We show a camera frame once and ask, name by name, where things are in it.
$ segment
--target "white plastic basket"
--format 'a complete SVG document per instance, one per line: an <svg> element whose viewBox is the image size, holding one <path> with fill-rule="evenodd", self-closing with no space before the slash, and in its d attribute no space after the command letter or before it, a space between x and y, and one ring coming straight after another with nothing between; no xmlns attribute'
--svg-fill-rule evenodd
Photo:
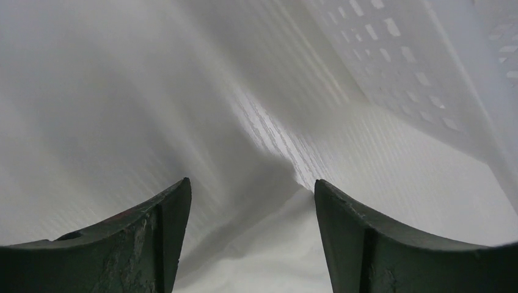
<svg viewBox="0 0 518 293"><path fill-rule="evenodd" d="M370 102L487 162L518 211L518 1L305 3Z"/></svg>

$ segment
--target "dark green plastic piece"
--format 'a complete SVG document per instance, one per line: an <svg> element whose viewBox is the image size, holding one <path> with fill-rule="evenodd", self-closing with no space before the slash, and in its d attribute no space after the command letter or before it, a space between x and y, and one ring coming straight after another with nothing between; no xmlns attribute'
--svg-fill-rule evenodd
<svg viewBox="0 0 518 293"><path fill-rule="evenodd" d="M185 178L55 241L0 247L0 292L170 293L190 207Z"/></svg>
<svg viewBox="0 0 518 293"><path fill-rule="evenodd" d="M518 244L482 247L429 234L315 184L333 291L518 292Z"/></svg>

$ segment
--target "textured white surface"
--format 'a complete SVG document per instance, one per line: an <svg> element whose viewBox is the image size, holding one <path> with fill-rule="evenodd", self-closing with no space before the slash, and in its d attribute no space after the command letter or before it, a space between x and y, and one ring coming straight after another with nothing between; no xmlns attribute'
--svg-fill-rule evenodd
<svg viewBox="0 0 518 293"><path fill-rule="evenodd" d="M487 162L518 211L517 1L304 2L373 104Z"/></svg>
<svg viewBox="0 0 518 293"><path fill-rule="evenodd" d="M318 178L434 234L518 239L489 168L366 103L299 2L7 1L0 34L0 244L183 176L175 292L330 292Z"/></svg>

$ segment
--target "white sheet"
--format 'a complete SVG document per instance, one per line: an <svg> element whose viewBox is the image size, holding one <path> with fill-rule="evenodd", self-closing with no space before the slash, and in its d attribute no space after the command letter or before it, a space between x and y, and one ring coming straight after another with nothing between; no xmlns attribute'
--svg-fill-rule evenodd
<svg viewBox="0 0 518 293"><path fill-rule="evenodd" d="M489 168L367 104L298 1L4 1L0 35L0 244L184 176L175 292L330 292L318 178L430 233L518 239Z"/></svg>

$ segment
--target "white plastic panel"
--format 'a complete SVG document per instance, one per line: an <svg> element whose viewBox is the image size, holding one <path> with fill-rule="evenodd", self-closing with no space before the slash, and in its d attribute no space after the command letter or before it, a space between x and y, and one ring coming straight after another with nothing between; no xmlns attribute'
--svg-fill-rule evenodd
<svg viewBox="0 0 518 293"><path fill-rule="evenodd" d="M308 2L372 103L420 128L433 128L444 134L444 140L452 136L465 139L462 125L447 106L448 94L414 45L407 27L394 13L392 1Z"/></svg>
<svg viewBox="0 0 518 293"><path fill-rule="evenodd" d="M305 0L367 98L487 162L518 208L518 2Z"/></svg>

